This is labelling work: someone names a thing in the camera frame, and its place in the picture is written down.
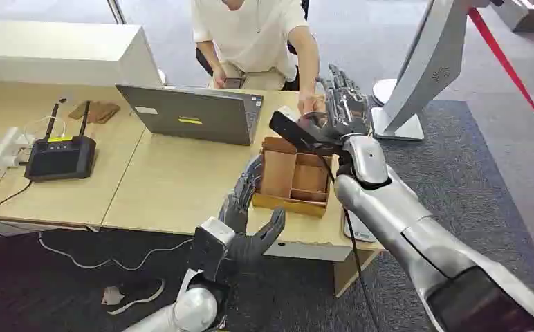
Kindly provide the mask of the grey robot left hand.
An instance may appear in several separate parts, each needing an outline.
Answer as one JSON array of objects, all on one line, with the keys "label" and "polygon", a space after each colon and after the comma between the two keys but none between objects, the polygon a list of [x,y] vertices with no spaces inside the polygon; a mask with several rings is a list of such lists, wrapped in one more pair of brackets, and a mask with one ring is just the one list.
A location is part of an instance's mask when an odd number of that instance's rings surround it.
[{"label": "grey robot left hand", "polygon": [[235,233],[228,248],[228,259],[238,264],[253,264],[276,242],[286,225],[286,211],[276,207],[269,222],[254,235],[247,234],[248,208],[263,178],[263,158],[252,158],[228,193],[219,211],[218,219]]}]

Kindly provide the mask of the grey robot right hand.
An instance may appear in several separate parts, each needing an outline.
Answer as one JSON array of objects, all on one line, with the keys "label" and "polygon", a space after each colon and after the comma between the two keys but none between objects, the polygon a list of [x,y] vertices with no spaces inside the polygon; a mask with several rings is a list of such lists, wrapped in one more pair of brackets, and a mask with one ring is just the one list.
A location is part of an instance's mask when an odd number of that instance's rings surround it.
[{"label": "grey robot right hand", "polygon": [[368,99],[345,71],[333,63],[328,68],[330,79],[316,79],[324,91],[324,109],[302,115],[297,123],[317,141],[341,145],[345,136],[368,132]]}]

